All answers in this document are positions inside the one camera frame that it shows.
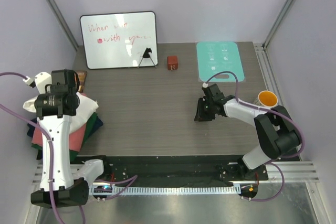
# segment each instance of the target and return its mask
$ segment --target cutting board handle hole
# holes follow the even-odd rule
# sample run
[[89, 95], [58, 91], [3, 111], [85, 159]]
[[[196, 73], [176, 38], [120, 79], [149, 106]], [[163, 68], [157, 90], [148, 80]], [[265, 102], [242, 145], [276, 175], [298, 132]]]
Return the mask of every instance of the cutting board handle hole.
[[229, 79], [229, 75], [228, 74], [219, 74], [215, 77], [215, 79]]

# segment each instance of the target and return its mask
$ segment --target small brown block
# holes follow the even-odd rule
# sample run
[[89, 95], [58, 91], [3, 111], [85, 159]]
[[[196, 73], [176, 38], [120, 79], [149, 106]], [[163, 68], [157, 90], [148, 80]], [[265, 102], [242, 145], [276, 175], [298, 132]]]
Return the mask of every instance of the small brown block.
[[168, 70], [176, 70], [179, 67], [179, 61], [177, 60], [177, 56], [168, 56], [167, 57], [167, 68]]

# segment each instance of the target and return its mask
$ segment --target whiteboard frame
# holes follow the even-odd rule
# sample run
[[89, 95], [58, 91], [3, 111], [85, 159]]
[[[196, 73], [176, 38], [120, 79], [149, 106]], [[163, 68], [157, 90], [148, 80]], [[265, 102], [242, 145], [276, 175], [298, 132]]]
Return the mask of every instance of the whiteboard frame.
[[83, 46], [84, 46], [84, 54], [85, 54], [85, 62], [86, 62], [86, 66], [88, 69], [90, 70], [100, 70], [100, 69], [120, 69], [120, 68], [139, 68], [141, 66], [136, 66], [136, 67], [118, 67], [118, 68], [89, 68], [88, 66], [88, 60], [86, 58], [86, 53], [85, 53], [85, 42], [84, 42], [84, 37], [83, 37], [83, 29], [82, 29], [82, 24], [80, 22], [80, 20], [82, 19], [82, 17], [86, 17], [86, 16], [102, 16], [102, 15], [116, 15], [116, 14], [133, 14], [133, 13], [153, 13], [154, 14], [154, 25], [155, 25], [155, 41], [156, 41], [156, 55], [157, 55], [157, 64], [153, 65], [153, 67], [157, 67], [157, 65], [159, 65], [159, 54], [157, 53], [157, 43], [158, 43], [158, 31], [157, 31], [157, 26], [156, 26], [156, 13], [152, 10], [145, 10], [145, 11], [139, 11], [139, 12], [125, 12], [125, 13], [101, 13], [101, 14], [85, 14], [79, 17], [79, 25], [80, 25], [80, 30], [81, 30], [81, 35], [82, 35], [82, 40], [83, 40]]

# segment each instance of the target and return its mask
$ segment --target green cloth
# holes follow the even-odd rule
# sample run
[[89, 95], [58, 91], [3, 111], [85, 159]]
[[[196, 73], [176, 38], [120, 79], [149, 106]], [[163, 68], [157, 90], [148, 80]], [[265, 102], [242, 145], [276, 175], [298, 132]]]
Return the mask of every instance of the green cloth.
[[[85, 128], [85, 133], [84, 133], [84, 137], [83, 137], [83, 142], [82, 142], [82, 146], [84, 145], [84, 143], [88, 140], [90, 132], [95, 124], [97, 120], [97, 113], [93, 113], [92, 116], [89, 118], [88, 122], [86, 123], [86, 128]], [[38, 150], [42, 150], [42, 146], [39, 146], [38, 144], [32, 144], [32, 147]], [[75, 158], [77, 157], [78, 152], [70, 150], [70, 161], [74, 161]]]

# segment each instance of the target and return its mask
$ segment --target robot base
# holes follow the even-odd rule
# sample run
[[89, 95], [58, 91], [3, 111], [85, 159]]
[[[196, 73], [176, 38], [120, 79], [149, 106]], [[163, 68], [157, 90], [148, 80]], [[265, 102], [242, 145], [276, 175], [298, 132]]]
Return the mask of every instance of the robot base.
[[238, 163], [221, 165], [219, 169], [219, 178], [223, 182], [245, 181], [245, 180], [268, 180], [266, 166], [261, 165], [253, 170], [245, 170], [245, 167]]
[[[84, 179], [77, 179], [74, 184], [63, 190], [54, 190], [54, 198], [57, 208], [85, 205], [89, 197], [89, 185]], [[30, 195], [33, 205], [51, 208], [50, 194], [48, 191], [35, 191]]]

